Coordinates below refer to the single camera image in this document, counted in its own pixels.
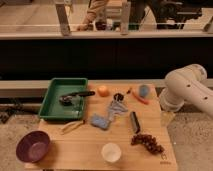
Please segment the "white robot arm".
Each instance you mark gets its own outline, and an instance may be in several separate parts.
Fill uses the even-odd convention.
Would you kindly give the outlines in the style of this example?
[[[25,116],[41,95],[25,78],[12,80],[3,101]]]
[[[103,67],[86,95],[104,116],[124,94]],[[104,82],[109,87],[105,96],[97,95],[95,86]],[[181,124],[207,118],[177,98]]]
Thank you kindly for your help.
[[[170,71],[164,79],[165,88],[159,95],[162,109],[177,112],[188,101],[213,117],[213,90],[202,84],[206,79],[207,71],[199,64]]]

